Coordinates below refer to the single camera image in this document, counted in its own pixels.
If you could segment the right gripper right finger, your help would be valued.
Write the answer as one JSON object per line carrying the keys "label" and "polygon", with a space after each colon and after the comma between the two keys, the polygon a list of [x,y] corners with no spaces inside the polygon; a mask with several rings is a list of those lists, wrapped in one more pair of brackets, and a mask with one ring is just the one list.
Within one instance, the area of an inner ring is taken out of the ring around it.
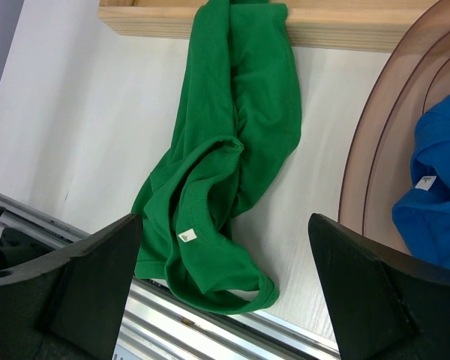
{"label": "right gripper right finger", "polygon": [[450,270],[312,214],[308,236],[342,359],[450,359]]}

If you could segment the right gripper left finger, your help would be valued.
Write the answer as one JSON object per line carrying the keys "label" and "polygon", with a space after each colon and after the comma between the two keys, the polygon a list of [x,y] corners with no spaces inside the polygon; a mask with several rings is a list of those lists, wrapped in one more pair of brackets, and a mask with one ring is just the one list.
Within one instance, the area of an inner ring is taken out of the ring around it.
{"label": "right gripper left finger", "polygon": [[124,216],[57,250],[0,239],[0,359],[111,359],[142,232]]}

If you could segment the blue tank top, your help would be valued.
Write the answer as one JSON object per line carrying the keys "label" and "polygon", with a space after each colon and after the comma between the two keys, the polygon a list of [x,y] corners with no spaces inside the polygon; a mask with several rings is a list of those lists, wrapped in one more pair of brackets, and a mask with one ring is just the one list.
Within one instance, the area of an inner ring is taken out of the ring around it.
{"label": "blue tank top", "polygon": [[414,137],[412,187],[392,220],[414,257],[450,269],[450,95],[421,116]]}

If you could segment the green tank top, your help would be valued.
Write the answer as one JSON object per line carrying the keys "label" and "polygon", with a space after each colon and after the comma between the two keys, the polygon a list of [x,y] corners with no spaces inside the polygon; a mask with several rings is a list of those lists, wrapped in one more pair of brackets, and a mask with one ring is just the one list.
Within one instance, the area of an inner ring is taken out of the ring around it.
{"label": "green tank top", "polygon": [[227,7],[217,31],[197,14],[169,149],[133,203],[142,218],[135,275],[163,280],[216,314],[268,308],[274,281],[233,240],[232,221],[269,189],[301,137],[293,49],[277,23],[239,34]]}

